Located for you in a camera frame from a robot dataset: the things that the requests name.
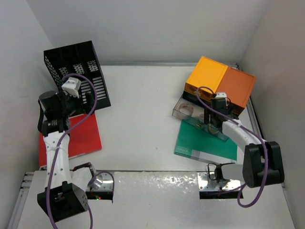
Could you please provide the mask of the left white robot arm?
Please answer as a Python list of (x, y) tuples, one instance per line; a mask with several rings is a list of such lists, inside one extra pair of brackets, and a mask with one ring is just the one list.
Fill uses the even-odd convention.
[(95, 110), (95, 96), (91, 93), (85, 96), (86, 104), (83, 104), (77, 93), (63, 89), (45, 92), (38, 99), (38, 131), (46, 147), (47, 177), (44, 191), (37, 195), (37, 202), (54, 228), (56, 222), (90, 210), (86, 189), (93, 178), (91, 164), (70, 170), (68, 153), (70, 132), (80, 125), (71, 126), (70, 116), (82, 109), (86, 113), (85, 119), (88, 119)]

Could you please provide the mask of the large clear tape roll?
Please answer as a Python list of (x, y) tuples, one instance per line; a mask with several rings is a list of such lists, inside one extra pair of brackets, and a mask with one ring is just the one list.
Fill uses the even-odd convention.
[(188, 115), (188, 116), (192, 116), (192, 114), (194, 112), (193, 106), (189, 103), (181, 103), (179, 105), (178, 110), (180, 113), (182, 113), (184, 115)]

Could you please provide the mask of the left metal arm base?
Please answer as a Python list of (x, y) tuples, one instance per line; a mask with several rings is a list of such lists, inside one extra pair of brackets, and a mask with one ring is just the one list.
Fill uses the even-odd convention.
[(113, 192), (114, 185), (114, 174), (109, 171), (100, 171), (89, 181), (87, 189), (96, 192)]

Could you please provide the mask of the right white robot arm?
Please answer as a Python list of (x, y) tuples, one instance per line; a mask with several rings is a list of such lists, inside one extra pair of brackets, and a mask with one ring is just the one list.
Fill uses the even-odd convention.
[(233, 114), (227, 98), (212, 98), (207, 110), (212, 127), (229, 137), (244, 154), (241, 165), (225, 163), (216, 166), (214, 176), (218, 183), (234, 179), (254, 188), (284, 182), (281, 148), (277, 142), (267, 142), (243, 126)]

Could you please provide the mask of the right metal arm base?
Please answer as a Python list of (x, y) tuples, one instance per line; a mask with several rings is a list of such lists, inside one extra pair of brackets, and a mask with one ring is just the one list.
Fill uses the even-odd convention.
[(210, 174), (206, 171), (197, 173), (199, 191), (216, 192), (233, 189), (239, 190), (241, 186), (239, 180), (226, 180), (217, 183), (216, 180), (211, 180), (210, 178), (214, 178), (214, 172), (211, 172)]

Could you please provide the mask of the beige masking tape roll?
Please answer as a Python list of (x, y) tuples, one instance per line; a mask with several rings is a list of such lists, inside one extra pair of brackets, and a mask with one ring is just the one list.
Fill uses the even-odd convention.
[(212, 134), (212, 135), (217, 135), (220, 133), (220, 131), (213, 127), (211, 124), (208, 125), (208, 131)]

